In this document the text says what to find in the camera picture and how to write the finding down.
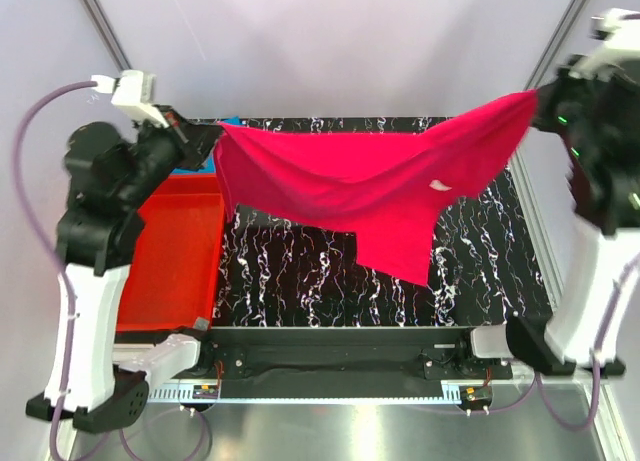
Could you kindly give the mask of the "pink t shirt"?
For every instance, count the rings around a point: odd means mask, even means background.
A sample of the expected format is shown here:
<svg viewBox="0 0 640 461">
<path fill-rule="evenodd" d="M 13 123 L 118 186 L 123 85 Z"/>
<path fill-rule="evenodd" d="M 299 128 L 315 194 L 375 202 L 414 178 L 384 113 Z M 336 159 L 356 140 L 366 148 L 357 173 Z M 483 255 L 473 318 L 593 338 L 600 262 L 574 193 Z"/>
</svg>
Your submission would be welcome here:
<svg viewBox="0 0 640 461">
<path fill-rule="evenodd" d="M 496 178 L 536 107 L 534 91 L 517 92 L 420 134 L 229 126 L 216 173 L 228 209 L 352 233 L 360 265 L 422 286 L 441 212 Z"/>
</svg>

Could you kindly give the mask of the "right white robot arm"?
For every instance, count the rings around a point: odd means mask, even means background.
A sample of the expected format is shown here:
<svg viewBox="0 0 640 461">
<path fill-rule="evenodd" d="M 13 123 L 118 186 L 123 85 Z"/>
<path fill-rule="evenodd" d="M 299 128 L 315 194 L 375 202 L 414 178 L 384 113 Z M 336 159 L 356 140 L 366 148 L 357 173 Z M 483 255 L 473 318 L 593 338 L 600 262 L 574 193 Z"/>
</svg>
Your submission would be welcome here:
<svg viewBox="0 0 640 461">
<path fill-rule="evenodd" d="M 639 283 L 639 62 L 586 67 L 574 55 L 537 89 L 532 127 L 560 137 L 571 160 L 574 254 L 562 299 L 547 319 L 512 316 L 469 330 L 454 365 L 476 377 L 491 360 L 545 376 L 578 368 L 621 377 L 617 338 Z"/>
</svg>

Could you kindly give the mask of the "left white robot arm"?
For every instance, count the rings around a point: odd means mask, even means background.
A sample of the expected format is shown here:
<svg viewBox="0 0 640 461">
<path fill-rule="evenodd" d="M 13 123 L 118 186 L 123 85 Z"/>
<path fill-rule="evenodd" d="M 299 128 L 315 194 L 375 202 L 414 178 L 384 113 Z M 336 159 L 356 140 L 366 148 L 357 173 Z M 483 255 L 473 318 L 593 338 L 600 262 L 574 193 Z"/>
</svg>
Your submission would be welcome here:
<svg viewBox="0 0 640 461">
<path fill-rule="evenodd" d="M 215 367 L 212 336 L 180 327 L 143 355 L 114 364 L 116 318 L 136 243 L 145 223 L 140 208 L 176 169 L 196 171 L 223 129 L 194 124 L 168 106 L 162 121 L 138 121 L 137 140 L 93 122 L 70 137 L 67 209 L 56 227 L 61 310 L 50 385 L 26 403 L 29 417 L 102 434 L 133 425 L 149 395 L 183 372 Z"/>
</svg>

